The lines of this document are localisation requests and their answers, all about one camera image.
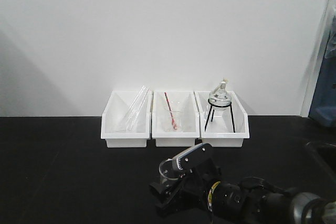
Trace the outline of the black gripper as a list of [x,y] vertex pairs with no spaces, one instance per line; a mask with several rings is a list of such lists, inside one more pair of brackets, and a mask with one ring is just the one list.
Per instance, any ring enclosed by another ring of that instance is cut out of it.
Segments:
[[149,187],[158,195],[158,215],[171,215],[192,208],[213,212],[214,191],[221,183],[221,169],[199,166],[182,174],[175,182],[151,182]]

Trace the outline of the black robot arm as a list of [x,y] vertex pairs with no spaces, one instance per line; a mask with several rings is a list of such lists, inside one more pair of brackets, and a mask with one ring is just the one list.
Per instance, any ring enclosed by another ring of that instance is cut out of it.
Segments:
[[211,221],[231,223],[335,223],[335,200],[308,192],[283,190],[256,177],[237,185],[221,180],[220,169],[194,168],[174,180],[150,183],[156,210],[167,216],[198,207]]

